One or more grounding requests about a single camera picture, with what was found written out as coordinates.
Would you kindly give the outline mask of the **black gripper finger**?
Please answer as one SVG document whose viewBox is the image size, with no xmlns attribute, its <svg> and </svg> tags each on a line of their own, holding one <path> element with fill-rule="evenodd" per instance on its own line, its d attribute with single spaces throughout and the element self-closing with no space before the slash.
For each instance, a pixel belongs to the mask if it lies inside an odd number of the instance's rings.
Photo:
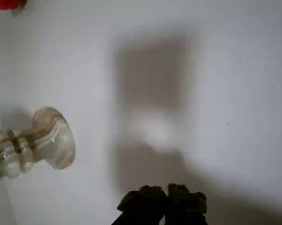
<svg viewBox="0 0 282 225">
<path fill-rule="evenodd" d="M 207 198 L 204 193 L 191 193 L 186 185 L 175 183 L 170 183 L 167 189 L 167 225 L 207 225 Z"/>
<path fill-rule="evenodd" d="M 129 191 L 117 209 L 121 215 L 114 225 L 158 225 L 164 216 L 167 196 L 159 186 L 142 186 Z"/>
</svg>

